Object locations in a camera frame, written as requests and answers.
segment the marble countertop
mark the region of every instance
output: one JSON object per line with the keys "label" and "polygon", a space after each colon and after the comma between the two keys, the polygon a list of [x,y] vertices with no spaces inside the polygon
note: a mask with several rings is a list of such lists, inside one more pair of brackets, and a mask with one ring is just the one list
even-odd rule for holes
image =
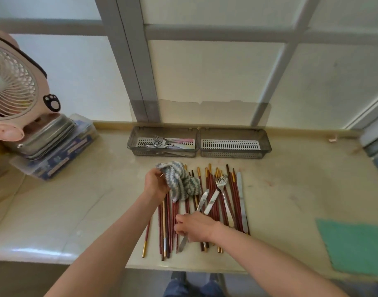
{"label": "marble countertop", "polygon": [[[54,179],[44,182],[11,169],[0,179],[0,260],[70,264],[142,192],[145,173],[172,158],[134,156],[128,132],[101,136]],[[329,278],[377,279],[332,269],[316,218],[378,224],[378,170],[353,139],[269,136],[273,151],[261,160],[180,158],[189,169],[211,163],[241,170],[248,224],[256,236]],[[161,261],[157,213],[147,256],[145,234],[128,268],[244,272],[216,247],[188,244]]]}

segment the green cloth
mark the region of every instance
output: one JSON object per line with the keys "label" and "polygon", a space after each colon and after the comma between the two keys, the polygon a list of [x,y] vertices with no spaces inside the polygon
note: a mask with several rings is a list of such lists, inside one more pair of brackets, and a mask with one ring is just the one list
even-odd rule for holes
{"label": "green cloth", "polygon": [[316,220],[335,270],[378,276],[378,226]]}

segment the plastic storage box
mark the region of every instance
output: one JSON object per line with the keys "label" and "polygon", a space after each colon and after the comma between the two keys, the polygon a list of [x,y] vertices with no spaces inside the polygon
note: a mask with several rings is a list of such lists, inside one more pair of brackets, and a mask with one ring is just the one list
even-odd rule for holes
{"label": "plastic storage box", "polygon": [[38,160],[29,160],[16,155],[10,163],[23,173],[36,178],[48,180],[54,177],[98,136],[91,120],[78,114],[73,114],[69,118],[75,122],[76,127],[55,149]]}
{"label": "plastic storage box", "polygon": [[271,152],[263,129],[200,128],[202,157],[261,159]]}
{"label": "plastic storage box", "polygon": [[[170,139],[187,139],[187,144],[190,144],[192,149],[146,147],[154,143],[155,135]],[[198,151],[198,129],[135,126],[128,139],[127,148],[134,155],[195,157]]]}

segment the gray and white cloth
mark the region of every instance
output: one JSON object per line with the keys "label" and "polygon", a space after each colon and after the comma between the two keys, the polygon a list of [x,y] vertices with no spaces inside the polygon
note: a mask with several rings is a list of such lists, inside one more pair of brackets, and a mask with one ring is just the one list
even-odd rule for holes
{"label": "gray and white cloth", "polygon": [[190,176],[181,162],[160,163],[156,165],[156,168],[164,173],[174,203],[185,200],[189,195],[201,194],[200,179]]}

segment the cutlery tray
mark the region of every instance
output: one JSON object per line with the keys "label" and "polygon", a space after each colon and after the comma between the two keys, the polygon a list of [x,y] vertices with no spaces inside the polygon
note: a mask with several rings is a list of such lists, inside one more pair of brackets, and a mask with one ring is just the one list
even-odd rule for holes
{"label": "cutlery tray", "polygon": [[[164,138],[186,139],[182,144],[191,149],[181,148],[155,148],[146,147],[154,143],[153,137],[158,135]],[[135,126],[127,142],[127,148],[134,155],[140,156],[176,156],[195,157],[198,151],[198,129],[173,127],[139,127]]]}
{"label": "cutlery tray", "polygon": [[202,157],[261,159],[271,152],[263,129],[200,128]]}

